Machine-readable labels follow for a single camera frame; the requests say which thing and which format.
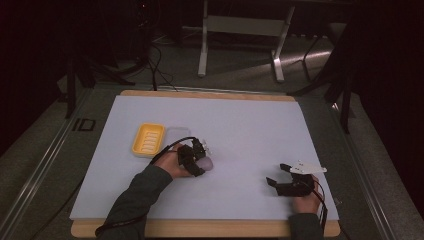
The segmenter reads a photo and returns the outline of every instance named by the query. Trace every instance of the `hand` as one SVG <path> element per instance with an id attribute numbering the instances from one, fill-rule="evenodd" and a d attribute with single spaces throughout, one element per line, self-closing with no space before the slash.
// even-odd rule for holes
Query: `hand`
<path id="1" fill-rule="evenodd" d="M 177 150 L 181 147 L 181 144 L 176 144 L 171 151 L 166 152 L 160 157 L 155 163 L 155 166 L 162 168 L 167 171 L 173 179 L 178 177 L 188 177 L 191 174 L 178 164 Z"/>
<path id="2" fill-rule="evenodd" d="M 318 178 L 312 175 L 312 178 L 315 180 L 315 191 L 318 192 Z M 311 193 L 308 196 L 304 197 L 294 197 L 293 198 L 293 209 L 296 213 L 314 213 L 318 212 L 319 205 L 321 201 L 318 197 Z"/>

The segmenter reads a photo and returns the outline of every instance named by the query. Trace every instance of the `wire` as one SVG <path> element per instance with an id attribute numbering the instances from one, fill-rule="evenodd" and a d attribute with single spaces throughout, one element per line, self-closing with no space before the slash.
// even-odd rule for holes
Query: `wire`
<path id="1" fill-rule="evenodd" d="M 318 181 L 315 181 L 315 180 L 313 180 L 313 181 L 316 182 L 318 184 L 318 186 L 321 188 L 322 197 L 317 191 L 315 191 L 315 189 L 312 189 L 307 183 L 305 183 L 303 181 L 300 181 L 300 183 L 302 183 L 303 185 L 308 187 L 312 191 L 312 193 L 321 201 L 322 208 L 321 208 L 321 213 L 320 213 L 320 221 L 321 221 L 321 227 L 324 230 L 325 223 L 327 222 L 327 213 L 328 213 L 328 208 L 327 208 L 327 205 L 325 204 L 325 193 L 324 193 L 324 189 L 322 188 L 321 184 Z"/>
<path id="2" fill-rule="evenodd" d="M 63 205 L 55 212 L 55 214 L 53 214 L 50 217 L 50 219 L 43 226 L 41 226 L 41 228 L 38 229 L 38 231 L 35 232 L 34 235 L 32 235 L 32 237 L 30 238 L 30 240 L 37 239 L 38 235 L 40 233 L 42 233 L 48 227 L 48 225 L 59 215 L 59 213 L 63 210 L 63 208 L 65 208 L 65 206 L 69 203 L 69 201 L 71 201 L 72 197 L 75 195 L 75 193 L 81 187 L 83 181 L 84 181 L 84 178 L 81 179 L 81 181 L 78 183 L 78 185 L 72 191 L 72 193 L 69 195 L 68 199 L 66 199 L 65 203 L 63 203 Z"/>

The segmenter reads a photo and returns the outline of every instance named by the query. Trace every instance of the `gray floor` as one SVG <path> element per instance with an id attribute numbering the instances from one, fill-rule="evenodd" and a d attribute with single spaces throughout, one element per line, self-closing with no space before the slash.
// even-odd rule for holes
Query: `gray floor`
<path id="1" fill-rule="evenodd" d="M 270 65 L 272 39 L 237 38 L 243 44 L 223 43 L 234 36 L 219 34 L 210 39 L 207 76 L 197 76 L 200 54 L 198 34 L 188 33 L 182 45 L 170 39 L 155 41 L 151 59 L 160 63 L 156 79 L 163 91 L 214 91 L 284 94 L 309 84 L 299 60 L 311 40 L 290 37 L 283 49 L 284 83 L 277 83 Z M 331 45 L 322 39 L 308 57 L 315 75 L 325 63 Z M 133 89 L 151 89 L 152 74 L 146 68 L 126 76 Z M 351 239 L 423 239 L 423 220 L 408 197 L 378 134 L 353 95 L 349 118 L 351 134 L 342 132 L 338 111 L 325 103 L 323 86 L 297 98 L 305 115 L 318 157 L 328 168 L 328 179 L 337 203 L 340 223 Z M 31 239 L 55 215 L 85 176 L 100 138 L 114 96 L 129 87 L 98 78 L 94 89 L 80 89 L 79 108 L 65 120 L 66 105 L 54 103 L 0 159 L 0 216 L 11 209 L 18 216 L 12 226 L 1 226 L 1 239 Z M 93 131 L 74 129 L 77 119 L 96 120 Z M 40 185 L 23 201 L 19 193 L 41 163 L 49 166 Z M 73 195 L 38 239 L 74 239 L 69 220 Z M 20 199 L 25 204 L 16 210 Z M 334 239 L 349 239 L 346 234 Z"/>

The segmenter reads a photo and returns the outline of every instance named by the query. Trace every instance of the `gray sleeve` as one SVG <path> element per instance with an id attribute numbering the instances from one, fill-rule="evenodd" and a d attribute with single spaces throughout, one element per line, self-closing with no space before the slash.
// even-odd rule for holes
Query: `gray sleeve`
<path id="1" fill-rule="evenodd" d="M 318 216 L 312 213 L 299 213 L 289 217 L 292 240 L 323 240 L 324 232 Z"/>
<path id="2" fill-rule="evenodd" d="M 130 186 L 115 201 L 106 218 L 105 225 L 127 221 L 146 215 L 160 193 L 172 182 L 172 177 L 163 169 L 149 165 L 137 174 Z M 127 226 L 107 229 L 97 239 L 144 239 L 146 218 Z"/>

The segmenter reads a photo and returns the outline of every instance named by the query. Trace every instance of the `person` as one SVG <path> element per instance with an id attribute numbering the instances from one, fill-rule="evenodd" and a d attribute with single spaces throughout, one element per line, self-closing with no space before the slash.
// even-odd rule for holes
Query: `person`
<path id="1" fill-rule="evenodd" d="M 312 177 L 315 180 L 314 190 L 318 193 L 318 179 L 315 176 Z M 293 210 L 296 214 L 289 217 L 292 239 L 324 239 L 324 231 L 317 215 L 320 204 L 321 201 L 313 193 L 304 197 L 293 197 Z"/>
<path id="2" fill-rule="evenodd" d="M 175 178 L 191 174 L 178 164 L 177 144 L 153 165 L 137 174 L 115 201 L 103 226 L 96 230 L 99 240 L 144 239 L 146 215 L 158 200 L 160 193 Z M 293 199 L 295 215 L 289 218 L 293 240 L 323 239 L 323 232 L 316 215 L 320 201 L 311 194 Z"/>

